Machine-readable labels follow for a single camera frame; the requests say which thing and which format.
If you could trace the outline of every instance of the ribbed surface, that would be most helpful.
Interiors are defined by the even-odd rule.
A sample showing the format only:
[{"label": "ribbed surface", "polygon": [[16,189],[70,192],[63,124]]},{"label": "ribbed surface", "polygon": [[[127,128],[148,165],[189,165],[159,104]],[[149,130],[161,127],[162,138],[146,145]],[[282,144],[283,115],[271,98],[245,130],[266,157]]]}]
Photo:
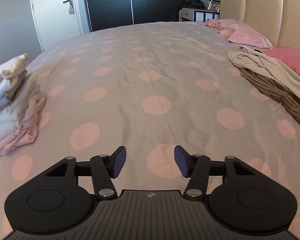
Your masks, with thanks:
[{"label": "ribbed surface", "polygon": [[77,228],[53,236],[15,232],[7,240],[292,240],[289,233],[244,236],[215,222],[201,202],[183,199],[177,191],[124,191],[112,201],[99,203]]}]

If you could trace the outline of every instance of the picture frame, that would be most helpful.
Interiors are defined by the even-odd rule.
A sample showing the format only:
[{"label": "picture frame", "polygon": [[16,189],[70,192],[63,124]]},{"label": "picture frame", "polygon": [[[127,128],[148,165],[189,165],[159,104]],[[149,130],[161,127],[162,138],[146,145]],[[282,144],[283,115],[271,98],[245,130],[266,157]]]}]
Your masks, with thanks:
[{"label": "picture frame", "polygon": [[219,13],[219,11],[220,11],[220,2],[214,2],[214,1],[210,2],[209,7],[208,7],[208,11]]}]

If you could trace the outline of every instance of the door frame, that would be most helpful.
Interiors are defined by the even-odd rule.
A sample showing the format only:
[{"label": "door frame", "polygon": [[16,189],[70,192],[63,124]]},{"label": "door frame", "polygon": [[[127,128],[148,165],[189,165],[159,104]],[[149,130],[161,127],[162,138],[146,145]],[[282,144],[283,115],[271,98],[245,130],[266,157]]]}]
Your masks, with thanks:
[{"label": "door frame", "polygon": [[[78,0],[73,0],[73,3],[74,3],[74,13],[76,14],[79,32],[80,32],[80,35],[83,35],[84,33],[83,33],[83,26],[82,26],[81,15],[80,15],[80,10],[79,10],[79,2],[78,2]],[[40,33],[38,30],[37,21],[35,19],[34,7],[33,7],[32,0],[30,0],[30,8],[31,8],[32,18],[33,18],[33,22],[34,22],[34,28],[35,28],[35,32],[37,33],[40,48],[41,48],[41,51],[44,52],[43,44],[42,44],[42,41],[40,38]]]}]

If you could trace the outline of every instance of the white door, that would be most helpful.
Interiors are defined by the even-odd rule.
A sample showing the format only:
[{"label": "white door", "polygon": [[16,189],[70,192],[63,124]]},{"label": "white door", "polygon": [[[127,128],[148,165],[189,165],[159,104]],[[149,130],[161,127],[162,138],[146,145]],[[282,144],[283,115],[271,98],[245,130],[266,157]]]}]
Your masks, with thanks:
[{"label": "white door", "polygon": [[44,50],[73,36],[80,35],[75,14],[69,14],[66,0],[32,0],[34,20]]}]

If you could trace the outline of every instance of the logo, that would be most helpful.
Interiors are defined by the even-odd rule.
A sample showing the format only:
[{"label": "logo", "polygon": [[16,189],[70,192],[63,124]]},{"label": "logo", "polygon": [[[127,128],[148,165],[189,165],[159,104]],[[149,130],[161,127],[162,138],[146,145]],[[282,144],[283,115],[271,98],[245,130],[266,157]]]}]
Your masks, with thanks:
[{"label": "logo", "polygon": [[149,198],[153,198],[153,197],[156,196],[156,194],[154,194],[154,193],[151,192],[151,193],[147,194],[146,196],[149,197]]}]

